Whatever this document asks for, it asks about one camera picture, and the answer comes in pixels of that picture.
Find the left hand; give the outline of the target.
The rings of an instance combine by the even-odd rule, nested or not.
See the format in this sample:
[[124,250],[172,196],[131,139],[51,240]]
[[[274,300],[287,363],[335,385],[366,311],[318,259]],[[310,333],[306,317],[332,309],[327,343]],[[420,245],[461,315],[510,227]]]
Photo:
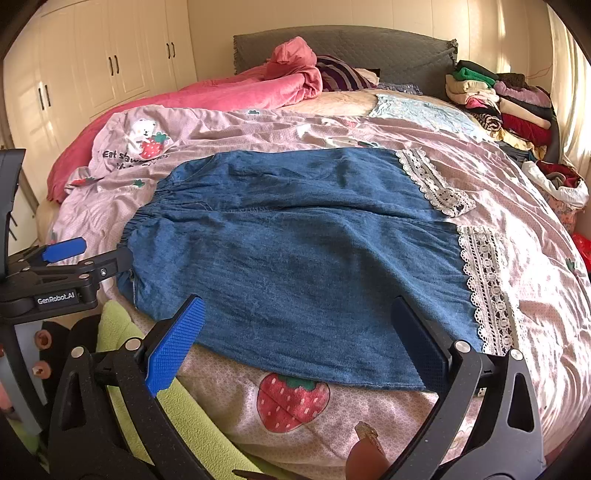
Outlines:
[[52,346],[52,336],[46,329],[38,330],[34,334],[34,345],[37,349],[37,358],[31,367],[31,373],[35,378],[47,380],[51,376],[51,367],[43,358],[43,355]]

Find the right hand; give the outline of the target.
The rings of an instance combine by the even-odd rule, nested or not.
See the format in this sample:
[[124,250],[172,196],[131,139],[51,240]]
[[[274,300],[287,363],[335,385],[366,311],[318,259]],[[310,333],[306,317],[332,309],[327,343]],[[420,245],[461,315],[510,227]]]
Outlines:
[[346,480],[378,480],[391,465],[378,432],[366,422],[356,424],[355,431],[359,441],[346,459]]

